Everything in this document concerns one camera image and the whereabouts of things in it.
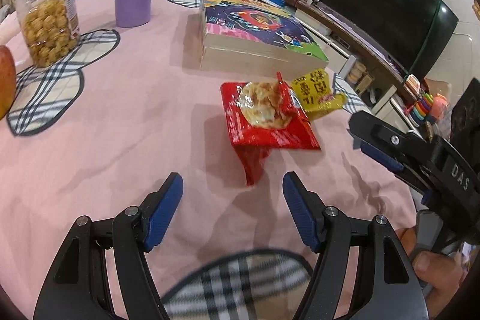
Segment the red apple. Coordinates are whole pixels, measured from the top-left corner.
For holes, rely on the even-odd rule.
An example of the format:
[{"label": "red apple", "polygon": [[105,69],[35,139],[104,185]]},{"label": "red apple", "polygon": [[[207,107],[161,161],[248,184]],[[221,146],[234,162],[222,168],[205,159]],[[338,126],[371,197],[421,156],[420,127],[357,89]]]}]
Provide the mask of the red apple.
[{"label": "red apple", "polygon": [[15,98],[17,76],[13,60],[10,49],[0,45],[0,119],[7,114]]}]

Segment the television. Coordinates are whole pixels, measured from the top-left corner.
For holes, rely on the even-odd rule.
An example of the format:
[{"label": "television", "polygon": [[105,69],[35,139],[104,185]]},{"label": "television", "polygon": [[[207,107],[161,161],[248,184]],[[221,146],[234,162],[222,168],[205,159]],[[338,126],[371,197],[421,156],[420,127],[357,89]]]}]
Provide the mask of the television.
[{"label": "television", "polygon": [[403,74],[412,73],[419,80],[434,65],[458,23],[442,0],[318,1],[367,33]]}]

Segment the plastic jar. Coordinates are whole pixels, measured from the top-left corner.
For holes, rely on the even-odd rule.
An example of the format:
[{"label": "plastic jar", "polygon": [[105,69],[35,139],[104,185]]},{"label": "plastic jar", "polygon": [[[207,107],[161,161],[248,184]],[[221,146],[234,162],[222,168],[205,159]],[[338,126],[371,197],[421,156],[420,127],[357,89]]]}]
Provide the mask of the plastic jar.
[{"label": "plastic jar", "polygon": [[75,0],[15,0],[17,18],[33,63],[48,67],[78,43]]}]

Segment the thick children's book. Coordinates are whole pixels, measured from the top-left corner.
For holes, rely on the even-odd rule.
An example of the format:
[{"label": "thick children's book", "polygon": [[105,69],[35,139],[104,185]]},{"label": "thick children's book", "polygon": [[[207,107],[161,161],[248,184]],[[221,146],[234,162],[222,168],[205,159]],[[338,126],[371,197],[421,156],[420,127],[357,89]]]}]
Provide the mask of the thick children's book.
[{"label": "thick children's book", "polygon": [[328,59],[287,10],[254,0],[202,0],[201,69],[293,80]]}]

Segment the blue gripper pad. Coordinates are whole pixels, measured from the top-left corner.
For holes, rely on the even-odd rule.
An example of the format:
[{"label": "blue gripper pad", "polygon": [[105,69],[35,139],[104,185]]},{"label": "blue gripper pad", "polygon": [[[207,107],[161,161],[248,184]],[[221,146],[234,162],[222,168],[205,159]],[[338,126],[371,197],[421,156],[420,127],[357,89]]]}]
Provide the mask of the blue gripper pad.
[{"label": "blue gripper pad", "polygon": [[[317,223],[300,194],[301,190],[292,180],[292,174],[296,176],[294,172],[288,172],[283,176],[283,196],[285,197],[285,201],[290,209],[293,221],[297,226],[303,243],[310,247],[313,252],[318,252],[320,240],[317,237]],[[308,192],[305,188],[303,189],[304,193],[306,193],[305,195],[308,197]]]},{"label": "blue gripper pad", "polygon": [[397,162],[395,159],[388,156],[386,153],[380,151],[378,148],[362,141],[360,145],[360,149],[362,152],[370,156],[373,160],[380,163],[383,167],[385,167],[388,171],[393,172],[396,174],[397,172],[402,172],[404,170],[403,164]]},{"label": "blue gripper pad", "polygon": [[172,172],[160,190],[150,193],[140,205],[145,252],[162,242],[182,195],[183,179]]}]

